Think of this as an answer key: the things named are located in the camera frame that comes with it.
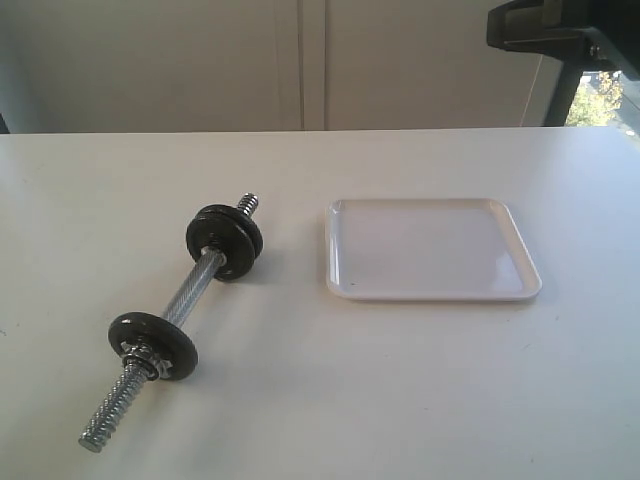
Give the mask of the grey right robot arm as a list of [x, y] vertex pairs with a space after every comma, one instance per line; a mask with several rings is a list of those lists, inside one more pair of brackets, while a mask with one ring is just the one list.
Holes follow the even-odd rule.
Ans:
[[486, 42], [584, 71], [621, 71], [637, 81], [639, 2], [509, 1], [489, 11]]

